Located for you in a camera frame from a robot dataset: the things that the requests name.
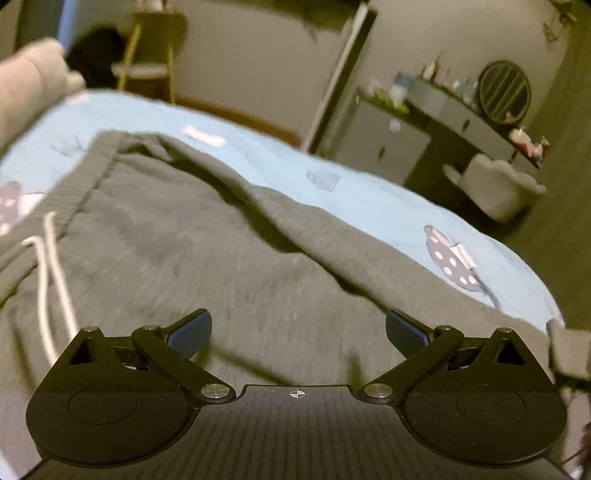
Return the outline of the grey sweatpants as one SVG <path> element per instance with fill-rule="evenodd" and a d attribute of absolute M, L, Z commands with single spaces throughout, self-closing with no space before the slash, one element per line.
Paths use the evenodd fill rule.
<path fill-rule="evenodd" d="M 46 215 L 80 326 L 123 335 L 204 308 L 207 365 L 235 386 L 358 380 L 393 366 L 391 307 L 475 336 L 511 327 L 549 360 L 539 329 L 327 211 L 253 185 L 176 138 L 105 132 L 1 239 L 1 453 L 19 475 L 38 458 L 25 408 L 50 367 L 27 244 L 44 235 Z"/>

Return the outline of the grey pleated curtain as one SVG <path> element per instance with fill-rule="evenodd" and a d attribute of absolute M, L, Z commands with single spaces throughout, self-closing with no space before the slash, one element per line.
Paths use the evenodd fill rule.
<path fill-rule="evenodd" d="M 547 194 L 509 240 L 549 287 L 571 328 L 590 327 L 590 26 L 573 29 L 534 129 L 551 143 Z"/>

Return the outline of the grey scalloped chair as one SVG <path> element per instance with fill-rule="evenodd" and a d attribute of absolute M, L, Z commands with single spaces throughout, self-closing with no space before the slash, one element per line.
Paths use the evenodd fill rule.
<path fill-rule="evenodd" d="M 480 210 L 497 223 L 508 223 L 543 197 L 547 189 L 505 160 L 477 154 L 463 172 L 444 164 L 443 173 Z"/>

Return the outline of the grey bedside cabinet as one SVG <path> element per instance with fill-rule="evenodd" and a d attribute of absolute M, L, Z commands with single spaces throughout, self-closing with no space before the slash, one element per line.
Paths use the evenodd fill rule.
<path fill-rule="evenodd" d="M 332 143 L 332 160 L 403 185 L 431 137 L 358 94 Z"/>

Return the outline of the light blue bed sheet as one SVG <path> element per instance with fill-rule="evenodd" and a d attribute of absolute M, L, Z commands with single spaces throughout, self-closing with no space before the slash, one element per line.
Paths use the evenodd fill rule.
<path fill-rule="evenodd" d="M 447 279 L 463 293 L 538 329 L 561 319 L 536 273 L 511 249 L 456 214 L 380 177 L 298 152 L 207 114 L 106 90 L 46 110 L 1 153 L 1 232 L 7 234 L 82 160 L 104 130 L 163 133 L 211 154 L 246 180 L 328 211 Z"/>

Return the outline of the pink plush on desk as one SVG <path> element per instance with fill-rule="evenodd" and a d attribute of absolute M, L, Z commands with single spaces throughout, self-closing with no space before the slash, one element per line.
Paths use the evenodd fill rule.
<path fill-rule="evenodd" d="M 509 133 L 509 140 L 525 157 L 536 164 L 543 162 L 550 148 L 550 142 L 545 137 L 535 143 L 522 128 L 513 129 Z"/>

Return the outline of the grey vanity desk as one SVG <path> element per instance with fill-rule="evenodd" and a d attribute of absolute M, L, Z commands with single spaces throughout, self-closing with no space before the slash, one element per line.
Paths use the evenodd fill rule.
<path fill-rule="evenodd" d="M 506 160 L 526 173 L 539 169 L 481 116 L 460 100 L 422 79 L 408 90 L 407 102 L 416 110 L 460 136 L 491 159 Z"/>

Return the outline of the round vanity mirror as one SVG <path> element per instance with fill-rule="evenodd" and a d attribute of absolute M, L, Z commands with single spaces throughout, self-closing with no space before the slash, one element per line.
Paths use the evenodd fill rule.
<path fill-rule="evenodd" d="M 479 77 L 478 99 L 482 111 L 498 125 L 515 125 L 527 114 L 532 97 L 529 78 L 508 60 L 485 67 Z"/>

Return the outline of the yellow leg side table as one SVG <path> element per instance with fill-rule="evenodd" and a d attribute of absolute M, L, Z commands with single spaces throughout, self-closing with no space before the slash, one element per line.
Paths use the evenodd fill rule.
<path fill-rule="evenodd" d="M 130 81 L 165 80 L 168 100 L 176 103 L 174 61 L 188 32 L 188 19 L 178 11 L 136 10 L 123 58 L 111 66 L 118 91 L 125 91 Z"/>

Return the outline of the black bag on floor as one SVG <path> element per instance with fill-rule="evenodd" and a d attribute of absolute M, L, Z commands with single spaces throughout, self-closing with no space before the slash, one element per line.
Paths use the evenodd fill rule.
<path fill-rule="evenodd" d="M 100 27 L 79 39 L 66 56 L 71 70 L 80 73 L 90 89 L 114 89 L 111 67 L 124 55 L 126 38 L 116 28 Z"/>

